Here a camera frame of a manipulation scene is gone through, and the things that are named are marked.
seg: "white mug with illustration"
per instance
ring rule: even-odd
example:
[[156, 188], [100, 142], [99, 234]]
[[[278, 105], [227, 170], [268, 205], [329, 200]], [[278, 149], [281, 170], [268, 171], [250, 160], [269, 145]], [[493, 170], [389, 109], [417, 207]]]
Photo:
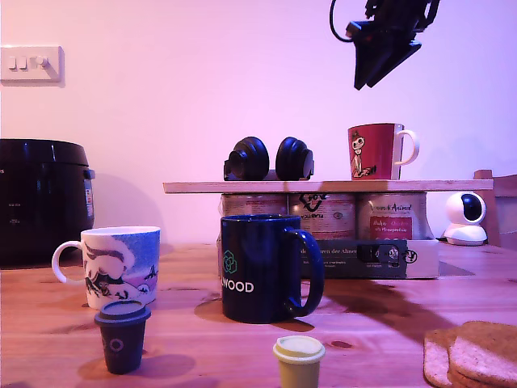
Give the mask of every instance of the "white mug with illustration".
[[[82, 250], [84, 280], [66, 277], [59, 257], [67, 247]], [[52, 270], [67, 285], [86, 286], [88, 306], [100, 310], [109, 302], [156, 299], [160, 228], [119, 226], [81, 232], [81, 241], [68, 241], [54, 252]]]

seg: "security camera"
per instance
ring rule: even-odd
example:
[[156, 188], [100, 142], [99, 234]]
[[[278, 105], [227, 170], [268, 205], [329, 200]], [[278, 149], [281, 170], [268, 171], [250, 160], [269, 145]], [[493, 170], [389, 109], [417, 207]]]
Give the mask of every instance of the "security camera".
[[443, 232], [449, 244], [476, 246], [486, 240], [485, 230], [479, 226], [486, 214], [484, 200], [475, 192], [457, 192], [445, 203], [451, 225]]

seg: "black rice cooker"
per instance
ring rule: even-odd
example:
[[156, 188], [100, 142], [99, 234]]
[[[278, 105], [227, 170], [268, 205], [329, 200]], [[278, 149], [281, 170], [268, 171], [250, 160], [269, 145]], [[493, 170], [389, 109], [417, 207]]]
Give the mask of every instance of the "black rice cooker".
[[54, 140], [0, 139], [0, 265], [50, 263], [94, 225], [84, 149]]

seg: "light switch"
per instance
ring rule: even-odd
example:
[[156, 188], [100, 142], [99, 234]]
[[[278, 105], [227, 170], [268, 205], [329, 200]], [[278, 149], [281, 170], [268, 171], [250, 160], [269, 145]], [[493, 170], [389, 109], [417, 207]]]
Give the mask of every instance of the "light switch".
[[9, 57], [7, 60], [7, 67], [10, 70], [16, 70], [16, 57]]
[[1, 58], [7, 58], [7, 61], [0, 61], [2, 81], [59, 82], [61, 80], [63, 70], [61, 46], [3, 46]]
[[27, 69], [27, 57], [18, 58], [18, 68], [21, 70]]

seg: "chair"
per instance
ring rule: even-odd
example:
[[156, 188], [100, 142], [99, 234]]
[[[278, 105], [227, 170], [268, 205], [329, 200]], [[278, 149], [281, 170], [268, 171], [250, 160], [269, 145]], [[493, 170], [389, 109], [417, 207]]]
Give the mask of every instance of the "chair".
[[493, 177], [492, 170], [477, 170], [474, 179], [493, 179], [494, 189], [476, 192], [486, 205], [481, 222], [488, 243], [517, 251], [517, 175]]

